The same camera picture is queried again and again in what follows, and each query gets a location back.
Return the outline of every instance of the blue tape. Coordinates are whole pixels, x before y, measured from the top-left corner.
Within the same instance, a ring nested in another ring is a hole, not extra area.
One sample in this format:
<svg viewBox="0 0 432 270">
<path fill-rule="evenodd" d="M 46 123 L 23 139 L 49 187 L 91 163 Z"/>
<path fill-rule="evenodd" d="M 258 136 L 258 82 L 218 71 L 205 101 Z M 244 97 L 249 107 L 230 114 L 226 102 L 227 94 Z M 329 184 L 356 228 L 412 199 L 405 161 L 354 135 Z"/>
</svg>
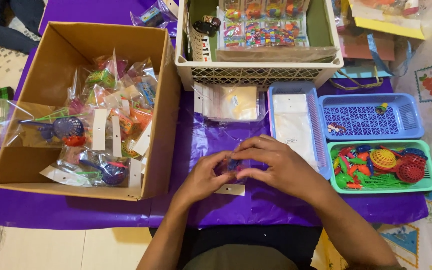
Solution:
<svg viewBox="0 0 432 270">
<path fill-rule="evenodd" d="M 383 70 L 384 72 L 386 72 L 392 77 L 396 76 L 391 70 L 389 70 L 387 65 L 385 65 L 381 57 L 379 57 L 378 49 L 376 48 L 375 37 L 373 36 L 373 33 L 371 31 L 369 31 L 368 33 L 368 44 L 369 44 L 369 52 L 371 52 L 371 56 L 372 59 L 374 60 L 376 67 L 378 67 L 378 69 Z M 405 74 L 408 72 L 408 65 L 412 57 L 413 57 L 413 53 L 411 51 L 411 43 L 408 40 L 407 49 L 406 49 L 406 59 L 403 62 L 404 73 L 399 77 L 405 76 Z"/>
</svg>

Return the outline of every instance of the black and white label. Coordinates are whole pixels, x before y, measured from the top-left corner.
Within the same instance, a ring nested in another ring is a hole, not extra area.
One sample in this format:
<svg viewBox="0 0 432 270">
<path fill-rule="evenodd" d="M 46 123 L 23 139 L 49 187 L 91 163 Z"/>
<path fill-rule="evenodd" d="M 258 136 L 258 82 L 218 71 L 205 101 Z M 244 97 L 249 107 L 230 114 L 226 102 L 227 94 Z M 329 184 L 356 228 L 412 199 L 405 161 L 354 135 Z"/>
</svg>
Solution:
<svg viewBox="0 0 432 270">
<path fill-rule="evenodd" d="M 285 144 L 292 144 L 297 142 L 298 140 L 296 138 L 287 138 L 285 139 Z"/>
<path fill-rule="evenodd" d="M 233 100 L 233 105 L 235 107 L 239 105 L 239 103 L 238 103 L 238 97 L 237 96 L 234 95 L 233 98 L 232 98 L 232 100 Z"/>
</svg>

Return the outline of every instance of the person's hands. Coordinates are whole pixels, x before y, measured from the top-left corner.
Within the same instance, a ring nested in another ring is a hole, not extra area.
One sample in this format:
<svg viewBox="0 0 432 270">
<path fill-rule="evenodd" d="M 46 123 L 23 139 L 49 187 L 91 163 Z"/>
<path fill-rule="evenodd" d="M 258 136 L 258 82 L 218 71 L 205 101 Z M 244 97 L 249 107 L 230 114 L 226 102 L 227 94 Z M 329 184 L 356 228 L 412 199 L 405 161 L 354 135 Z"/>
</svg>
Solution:
<svg viewBox="0 0 432 270">
<path fill-rule="evenodd" d="M 225 158 L 231 156 L 231 151 L 221 151 L 210 156 L 201 157 L 189 173 L 184 183 L 179 187 L 173 200 L 190 206 L 200 201 L 226 184 L 234 175 L 222 174 L 216 176 L 214 168 Z"/>
<path fill-rule="evenodd" d="M 273 137 L 260 135 L 243 141 L 231 158 L 266 163 L 266 171 L 248 168 L 238 172 L 237 179 L 251 177 L 312 204 L 318 191 L 328 187 L 326 179 L 317 173 L 287 144 Z"/>
</svg>

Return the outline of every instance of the dark blue pants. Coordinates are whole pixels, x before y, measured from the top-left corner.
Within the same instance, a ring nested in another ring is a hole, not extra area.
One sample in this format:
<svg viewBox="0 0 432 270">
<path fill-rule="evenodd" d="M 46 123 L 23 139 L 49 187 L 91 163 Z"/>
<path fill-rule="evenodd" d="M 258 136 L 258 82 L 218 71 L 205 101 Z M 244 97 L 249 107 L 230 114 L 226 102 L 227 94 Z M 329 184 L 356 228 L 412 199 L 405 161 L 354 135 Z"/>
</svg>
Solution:
<svg viewBox="0 0 432 270">
<path fill-rule="evenodd" d="M 24 26 L 39 36 L 38 27 L 43 17 L 44 2 L 43 0 L 0 0 L 0 46 L 29 54 L 39 42 L 5 26 L 4 9 L 8 4 Z"/>
</svg>

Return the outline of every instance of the person's right hand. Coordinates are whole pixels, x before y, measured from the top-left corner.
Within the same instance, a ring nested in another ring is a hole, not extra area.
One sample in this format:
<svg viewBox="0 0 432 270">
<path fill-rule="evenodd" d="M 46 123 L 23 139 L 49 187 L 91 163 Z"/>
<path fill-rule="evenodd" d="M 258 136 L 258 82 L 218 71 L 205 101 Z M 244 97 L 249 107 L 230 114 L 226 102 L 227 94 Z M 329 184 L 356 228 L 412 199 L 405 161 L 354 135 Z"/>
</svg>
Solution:
<svg viewBox="0 0 432 270">
<path fill-rule="evenodd" d="M 326 179 L 287 144 L 264 134 L 243 141 L 231 158 L 255 160 L 269 166 L 266 171 L 243 169 L 237 174 L 238 179 L 251 177 L 260 180 L 310 204 L 318 199 L 319 191 L 331 187 Z"/>
</svg>

